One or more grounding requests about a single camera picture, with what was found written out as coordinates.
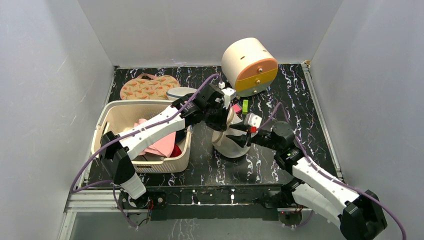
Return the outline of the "beige-trimmed white mesh laundry bag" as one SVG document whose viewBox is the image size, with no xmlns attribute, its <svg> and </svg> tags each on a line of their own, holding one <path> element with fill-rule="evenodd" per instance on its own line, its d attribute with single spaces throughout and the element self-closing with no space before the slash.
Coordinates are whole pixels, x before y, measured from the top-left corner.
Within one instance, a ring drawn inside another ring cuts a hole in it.
<svg viewBox="0 0 424 240">
<path fill-rule="evenodd" d="M 228 138 L 228 136 L 242 136 L 245 134 L 245 132 L 233 128 L 228 128 L 225 131 L 214 130 L 212 133 L 211 142 L 213 147 L 221 155 L 231 159 L 239 158 L 244 156 L 251 147 L 247 145 L 241 147 L 234 140 Z"/>
</svg>

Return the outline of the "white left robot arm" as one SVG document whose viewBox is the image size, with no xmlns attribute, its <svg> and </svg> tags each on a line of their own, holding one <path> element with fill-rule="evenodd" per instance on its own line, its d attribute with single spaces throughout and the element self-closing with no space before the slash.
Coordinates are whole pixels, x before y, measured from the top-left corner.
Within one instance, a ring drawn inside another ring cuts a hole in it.
<svg viewBox="0 0 424 240">
<path fill-rule="evenodd" d="M 226 130 L 230 104 L 235 97 L 236 91 L 233 88 L 220 89 L 216 85 L 207 84 L 194 93 L 178 98 L 161 113 L 130 130 L 105 133 L 95 155 L 106 168 L 112 183 L 128 193 L 135 207 L 144 208 L 150 198 L 132 160 L 169 134 L 200 122 L 205 122 L 215 131 Z"/>
</svg>

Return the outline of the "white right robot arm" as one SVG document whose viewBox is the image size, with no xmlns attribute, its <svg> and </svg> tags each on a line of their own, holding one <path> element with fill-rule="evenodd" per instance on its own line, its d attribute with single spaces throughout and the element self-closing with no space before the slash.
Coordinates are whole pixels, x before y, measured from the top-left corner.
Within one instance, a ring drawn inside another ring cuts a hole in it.
<svg viewBox="0 0 424 240">
<path fill-rule="evenodd" d="M 347 240 L 373 240 L 388 226 L 376 194 L 366 195 L 344 186 L 343 182 L 314 163 L 296 142 L 296 136 L 285 121 L 277 121 L 271 130 L 246 123 L 231 129 L 242 135 L 228 135 L 241 147 L 256 144 L 275 151 L 278 166 L 293 176 L 281 188 L 282 202 L 288 207 L 305 206 L 336 225 Z"/>
</svg>

